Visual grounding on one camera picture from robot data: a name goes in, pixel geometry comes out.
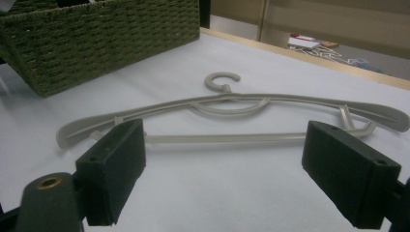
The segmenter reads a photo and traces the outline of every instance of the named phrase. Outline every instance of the white tablecloth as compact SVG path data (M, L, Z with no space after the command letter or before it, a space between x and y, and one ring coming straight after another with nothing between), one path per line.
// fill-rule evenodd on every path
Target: white tablecloth
M55 133L70 121L160 102L210 96L206 75L227 78L236 93L277 93L373 102L410 114L410 92L268 51L201 35L197 42L138 62L63 93L37 97L8 66L0 66L0 202L20 204L24 187L53 172L75 172L94 143L67 150ZM243 107L245 103L224 107ZM243 116L179 110L144 119L148 134L305 131L308 120L340 125L337 111L277 102ZM355 117L362 126L364 120ZM410 132L378 127L365 143L410 176ZM85 231L356 231L301 166L303 142L146 145L147 167L112 227ZM385 221L382 231L387 231Z

